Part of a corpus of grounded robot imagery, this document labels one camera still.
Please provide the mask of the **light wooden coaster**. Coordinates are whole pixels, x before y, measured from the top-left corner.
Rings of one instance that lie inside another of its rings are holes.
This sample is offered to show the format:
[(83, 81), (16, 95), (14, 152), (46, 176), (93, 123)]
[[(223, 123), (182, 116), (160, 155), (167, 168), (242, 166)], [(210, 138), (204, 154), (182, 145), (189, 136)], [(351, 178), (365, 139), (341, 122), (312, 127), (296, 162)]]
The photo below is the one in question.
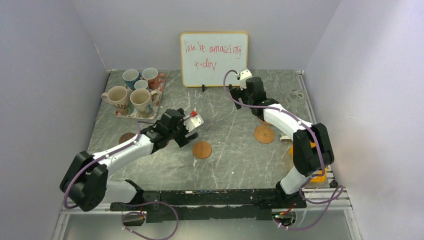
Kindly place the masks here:
[(212, 153), (212, 146), (206, 141), (199, 141), (192, 147), (192, 153), (198, 159), (206, 159)]
[(260, 119), (260, 118), (258, 118), (258, 120), (259, 120), (259, 122), (260, 122), (261, 124), (263, 124), (263, 125), (265, 125), (265, 126), (272, 126), (272, 124), (271, 124), (271, 123), (266, 122), (266, 121), (264, 121), (264, 120), (262, 120), (262, 119)]

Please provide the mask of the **woven rattan coaster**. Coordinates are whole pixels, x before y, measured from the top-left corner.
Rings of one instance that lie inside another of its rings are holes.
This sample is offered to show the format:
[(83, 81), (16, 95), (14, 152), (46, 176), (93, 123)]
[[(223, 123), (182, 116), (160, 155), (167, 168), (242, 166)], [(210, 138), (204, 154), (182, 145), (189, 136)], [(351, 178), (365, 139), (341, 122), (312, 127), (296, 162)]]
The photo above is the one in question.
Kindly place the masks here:
[(260, 125), (255, 128), (254, 137), (260, 143), (269, 144), (274, 140), (275, 133), (270, 127), (266, 125)]

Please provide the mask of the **dark walnut wooden coaster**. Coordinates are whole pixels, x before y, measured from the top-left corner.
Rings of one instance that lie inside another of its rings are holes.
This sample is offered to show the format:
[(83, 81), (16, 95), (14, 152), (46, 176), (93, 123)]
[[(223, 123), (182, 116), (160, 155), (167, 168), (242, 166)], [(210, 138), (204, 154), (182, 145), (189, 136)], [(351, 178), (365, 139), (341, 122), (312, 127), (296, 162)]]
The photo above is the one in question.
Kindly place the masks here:
[(128, 141), (134, 141), (136, 139), (136, 137), (137, 137), (137, 134), (136, 133), (134, 133), (134, 132), (127, 132), (127, 133), (124, 133), (119, 138), (118, 143), (119, 144), (123, 144), (123, 143), (128, 142)]

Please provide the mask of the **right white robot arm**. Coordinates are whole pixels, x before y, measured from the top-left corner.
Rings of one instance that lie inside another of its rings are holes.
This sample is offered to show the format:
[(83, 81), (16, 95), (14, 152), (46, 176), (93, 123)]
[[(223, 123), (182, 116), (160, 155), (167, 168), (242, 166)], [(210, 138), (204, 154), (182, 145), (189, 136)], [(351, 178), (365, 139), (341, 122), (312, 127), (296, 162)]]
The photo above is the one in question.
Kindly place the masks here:
[(268, 98), (259, 77), (248, 78), (244, 88), (224, 88), (224, 92), (237, 109), (250, 108), (254, 116), (277, 127), (292, 140), (294, 166), (276, 184), (274, 195), (278, 206), (288, 207), (313, 174), (335, 161), (327, 127), (322, 123), (304, 121), (287, 111), (277, 100)]

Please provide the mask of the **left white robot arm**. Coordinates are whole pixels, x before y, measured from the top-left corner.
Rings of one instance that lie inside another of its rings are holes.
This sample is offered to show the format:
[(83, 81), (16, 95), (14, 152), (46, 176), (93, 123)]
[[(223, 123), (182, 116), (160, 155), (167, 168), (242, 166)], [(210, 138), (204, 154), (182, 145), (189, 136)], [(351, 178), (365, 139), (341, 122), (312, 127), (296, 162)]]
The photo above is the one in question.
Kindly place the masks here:
[(110, 181), (110, 175), (165, 148), (170, 141), (186, 146), (198, 137), (195, 130), (203, 123), (196, 111), (185, 115), (182, 108), (167, 109), (159, 120), (139, 127), (135, 136), (123, 143), (101, 152), (77, 153), (59, 185), (63, 207), (88, 212), (105, 202), (139, 209), (146, 202), (144, 190), (131, 180)]

